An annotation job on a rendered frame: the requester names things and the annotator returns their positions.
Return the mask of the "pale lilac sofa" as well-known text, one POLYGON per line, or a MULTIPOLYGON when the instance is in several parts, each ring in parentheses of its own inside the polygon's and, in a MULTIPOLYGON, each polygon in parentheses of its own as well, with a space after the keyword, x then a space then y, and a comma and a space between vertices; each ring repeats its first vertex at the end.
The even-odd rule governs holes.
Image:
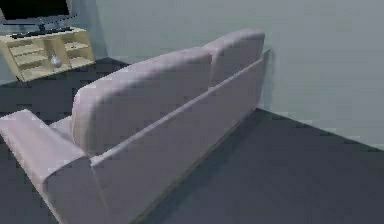
POLYGON ((0 136, 59 224, 137 224, 256 109, 264 41, 241 29, 132 64, 57 122, 1 117, 0 136))

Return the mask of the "cream wooden television stand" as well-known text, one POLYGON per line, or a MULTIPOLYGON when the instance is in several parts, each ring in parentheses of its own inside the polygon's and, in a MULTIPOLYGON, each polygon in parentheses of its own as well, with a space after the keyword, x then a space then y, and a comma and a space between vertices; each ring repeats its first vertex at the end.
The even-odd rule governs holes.
POLYGON ((0 52, 14 76, 23 82, 93 64, 88 32, 69 28, 72 31, 20 39, 11 38, 12 34, 0 36, 0 52), (51 65, 52 55, 62 61, 60 68, 51 65))

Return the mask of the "black television set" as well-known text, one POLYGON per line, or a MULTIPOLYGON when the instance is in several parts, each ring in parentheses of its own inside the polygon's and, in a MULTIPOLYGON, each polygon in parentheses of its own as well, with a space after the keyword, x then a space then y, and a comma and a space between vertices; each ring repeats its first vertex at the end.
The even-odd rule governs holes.
POLYGON ((58 23, 76 15, 72 0, 0 0, 1 25, 38 27, 35 31, 12 34, 13 39, 72 31, 69 27, 47 29, 45 25, 58 23))

